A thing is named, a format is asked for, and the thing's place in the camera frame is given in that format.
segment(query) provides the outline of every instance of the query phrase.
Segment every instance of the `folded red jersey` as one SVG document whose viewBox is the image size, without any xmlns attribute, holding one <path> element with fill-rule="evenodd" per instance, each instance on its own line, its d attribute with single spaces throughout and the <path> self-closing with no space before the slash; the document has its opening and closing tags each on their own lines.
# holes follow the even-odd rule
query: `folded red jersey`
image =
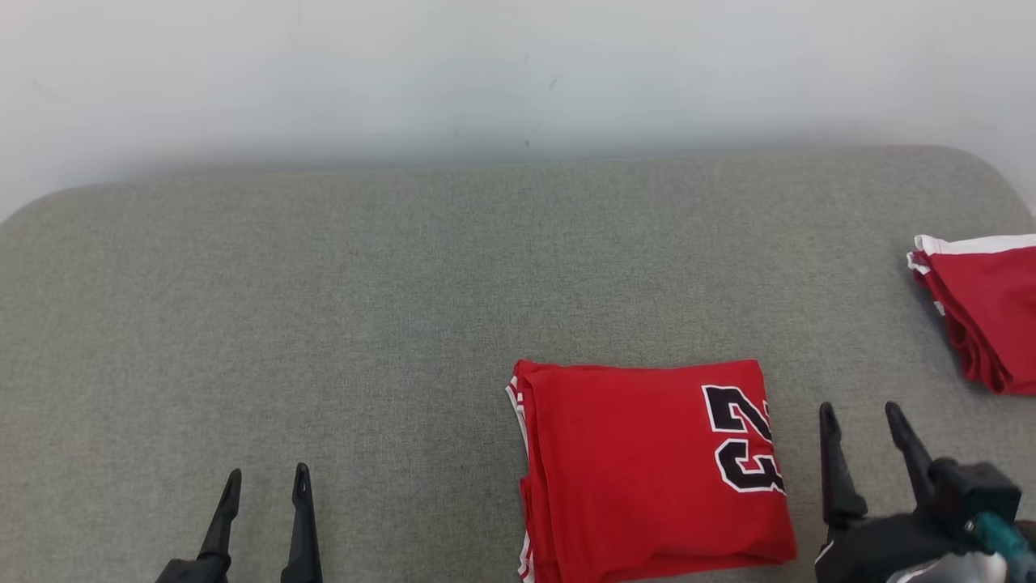
<svg viewBox="0 0 1036 583">
<path fill-rule="evenodd" d="M 525 583 L 616 582 L 796 557 L 762 373 L 519 361 Z"/>
<path fill-rule="evenodd" d="M 965 377 L 1036 395 L 1036 234 L 949 242 L 915 238 L 916 279 L 946 318 Z"/>
</svg>

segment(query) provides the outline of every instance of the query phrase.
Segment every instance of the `gray fabric surface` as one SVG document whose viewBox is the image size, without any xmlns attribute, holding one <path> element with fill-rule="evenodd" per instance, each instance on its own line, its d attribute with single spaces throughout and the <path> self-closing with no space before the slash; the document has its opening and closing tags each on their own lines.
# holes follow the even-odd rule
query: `gray fabric surface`
<svg viewBox="0 0 1036 583">
<path fill-rule="evenodd" d="M 759 360 L 801 558 L 682 580 L 810 580 L 825 400 L 872 514 L 911 506 L 896 400 L 1036 517 L 1036 400 L 960 378 L 903 258 L 1032 230 L 930 147 L 53 195 L 0 225 L 0 580 L 152 581 L 240 467 L 231 581 L 278 581 L 306 461 L 328 581 L 516 582 L 518 358 Z"/>
</svg>

